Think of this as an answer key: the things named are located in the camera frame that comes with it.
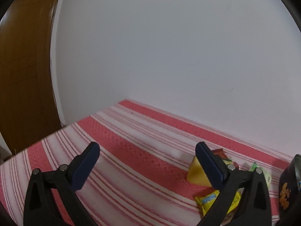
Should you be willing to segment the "green tissue pack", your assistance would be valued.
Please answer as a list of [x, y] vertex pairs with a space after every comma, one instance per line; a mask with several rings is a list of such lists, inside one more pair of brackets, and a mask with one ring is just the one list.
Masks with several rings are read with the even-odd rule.
[[267, 188], [270, 189], [272, 176], [266, 169], [264, 169], [258, 163], [253, 162], [253, 164], [249, 167], [248, 171], [255, 171], [257, 168], [261, 169], [261, 171], [263, 172], [264, 178], [265, 178], [265, 181], [266, 181], [266, 184], [267, 184]]

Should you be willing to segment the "red snack packet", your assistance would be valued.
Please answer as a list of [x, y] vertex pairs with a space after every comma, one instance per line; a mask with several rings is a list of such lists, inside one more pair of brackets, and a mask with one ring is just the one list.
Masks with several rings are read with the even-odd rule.
[[212, 152], [213, 152], [213, 154], [220, 157], [222, 160], [228, 160], [228, 161], [230, 160], [230, 158], [226, 155], [226, 153], [224, 152], [224, 150], [222, 148], [212, 150]]

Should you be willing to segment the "round metal tin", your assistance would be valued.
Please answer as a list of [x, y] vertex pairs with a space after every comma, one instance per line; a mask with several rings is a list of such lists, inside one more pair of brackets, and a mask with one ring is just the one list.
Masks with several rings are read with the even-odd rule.
[[300, 155], [294, 156], [279, 180], [279, 214], [276, 225], [300, 225]]

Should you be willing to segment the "yellow snack packet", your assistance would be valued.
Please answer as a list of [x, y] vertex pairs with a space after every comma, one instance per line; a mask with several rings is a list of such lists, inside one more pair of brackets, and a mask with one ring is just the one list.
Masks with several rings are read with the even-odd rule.
[[[226, 214], [226, 217], [224, 218], [224, 221], [229, 220], [231, 217], [233, 217], [234, 211], [238, 207], [238, 204], [241, 199], [241, 192], [242, 192], [241, 189], [236, 191], [236, 194]], [[195, 197], [196, 204], [201, 212], [201, 218], [203, 218], [208, 213], [208, 211], [213, 206], [219, 194], [220, 194], [219, 190], [215, 190], [212, 193], [206, 195], [205, 197], [199, 197], [199, 196]]]

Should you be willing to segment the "brown wooden door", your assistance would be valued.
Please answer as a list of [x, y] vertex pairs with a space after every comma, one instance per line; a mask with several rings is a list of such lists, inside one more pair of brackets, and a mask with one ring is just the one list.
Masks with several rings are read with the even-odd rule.
[[14, 0], [1, 19], [1, 135], [15, 155], [61, 127], [50, 71], [58, 0]]

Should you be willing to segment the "red white striped bedspread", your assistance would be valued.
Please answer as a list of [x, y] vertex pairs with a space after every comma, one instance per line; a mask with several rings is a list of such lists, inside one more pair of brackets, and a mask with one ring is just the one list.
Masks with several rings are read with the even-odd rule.
[[195, 146], [203, 141], [223, 149], [241, 169], [258, 163], [271, 178], [272, 221], [279, 219], [278, 181], [292, 157], [274, 148], [228, 136], [197, 122], [125, 100], [42, 139], [1, 165], [1, 203], [17, 225], [32, 170], [52, 171], [69, 164], [87, 145], [100, 157], [80, 201], [98, 225], [196, 225], [196, 196], [210, 188], [189, 183]]

